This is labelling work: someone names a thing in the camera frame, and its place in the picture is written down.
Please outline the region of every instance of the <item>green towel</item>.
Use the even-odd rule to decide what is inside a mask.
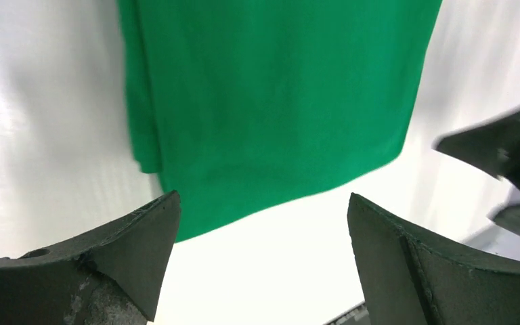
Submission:
[[[393,160],[440,3],[118,0],[133,153],[180,193],[177,240]]]

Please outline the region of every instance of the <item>white surface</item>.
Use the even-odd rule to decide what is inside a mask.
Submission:
[[[155,194],[130,158],[113,0],[0,0],[0,257]],[[334,191],[175,245],[157,324],[322,324],[362,299],[350,192],[460,240],[509,185],[431,149],[520,103],[520,1],[446,0],[404,153]]]

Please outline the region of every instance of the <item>green cloth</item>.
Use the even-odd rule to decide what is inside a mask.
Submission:
[[[440,2],[118,0],[133,153],[180,193],[177,241],[393,160]]]

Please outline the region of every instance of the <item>folded green fabric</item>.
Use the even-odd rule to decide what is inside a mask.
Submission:
[[[180,193],[177,240],[393,160],[440,3],[118,0],[133,153]]]

